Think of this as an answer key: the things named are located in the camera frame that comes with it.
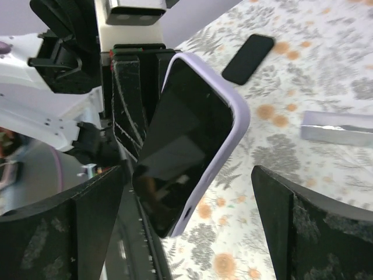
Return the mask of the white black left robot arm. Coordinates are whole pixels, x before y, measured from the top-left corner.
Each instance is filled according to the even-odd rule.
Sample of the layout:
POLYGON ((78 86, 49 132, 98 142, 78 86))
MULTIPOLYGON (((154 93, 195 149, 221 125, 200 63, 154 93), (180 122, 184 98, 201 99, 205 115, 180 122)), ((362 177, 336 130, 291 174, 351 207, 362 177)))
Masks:
POLYGON ((30 1, 45 33, 1 37, 1 82, 57 94, 100 89, 89 121, 64 120, 1 96, 1 126, 81 163, 138 158, 175 51, 160 18, 174 1, 30 1))

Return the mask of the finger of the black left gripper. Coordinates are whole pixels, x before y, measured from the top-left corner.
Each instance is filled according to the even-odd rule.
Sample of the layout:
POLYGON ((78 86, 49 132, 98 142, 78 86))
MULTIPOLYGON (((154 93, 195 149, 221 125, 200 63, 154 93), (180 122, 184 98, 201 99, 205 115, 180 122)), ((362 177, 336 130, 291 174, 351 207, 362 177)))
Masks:
POLYGON ((175 52, 141 52, 140 61, 140 91, 141 117, 140 131, 147 131, 159 102, 160 92, 165 80, 168 64, 175 52))
POLYGON ((137 160, 147 128, 138 57, 113 58, 112 85, 114 134, 129 156, 137 160))

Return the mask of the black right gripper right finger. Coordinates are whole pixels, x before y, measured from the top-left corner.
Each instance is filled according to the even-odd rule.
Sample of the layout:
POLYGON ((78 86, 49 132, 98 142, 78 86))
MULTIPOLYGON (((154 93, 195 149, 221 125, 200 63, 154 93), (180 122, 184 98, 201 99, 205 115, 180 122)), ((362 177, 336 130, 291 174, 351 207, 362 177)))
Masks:
POLYGON ((372 279, 372 211, 263 166, 251 180, 277 279, 372 279))

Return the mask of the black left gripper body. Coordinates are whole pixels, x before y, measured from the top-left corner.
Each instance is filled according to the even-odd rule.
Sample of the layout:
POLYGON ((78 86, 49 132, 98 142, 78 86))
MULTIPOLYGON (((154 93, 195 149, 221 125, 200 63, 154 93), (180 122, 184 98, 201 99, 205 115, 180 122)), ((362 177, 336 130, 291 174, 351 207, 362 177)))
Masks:
POLYGON ((141 52, 175 52, 162 43, 153 44, 117 44, 107 52, 100 53, 101 85, 103 95, 103 117, 110 117, 113 113, 112 98, 112 60, 115 57, 138 57, 141 52))

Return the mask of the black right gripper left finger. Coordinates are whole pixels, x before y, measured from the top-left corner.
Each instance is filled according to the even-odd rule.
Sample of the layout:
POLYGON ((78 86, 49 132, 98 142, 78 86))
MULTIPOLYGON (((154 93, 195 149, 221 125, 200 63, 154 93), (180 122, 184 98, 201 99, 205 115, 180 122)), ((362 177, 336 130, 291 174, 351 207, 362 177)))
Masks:
POLYGON ((99 279, 124 188, 115 166, 1 216, 1 279, 99 279))

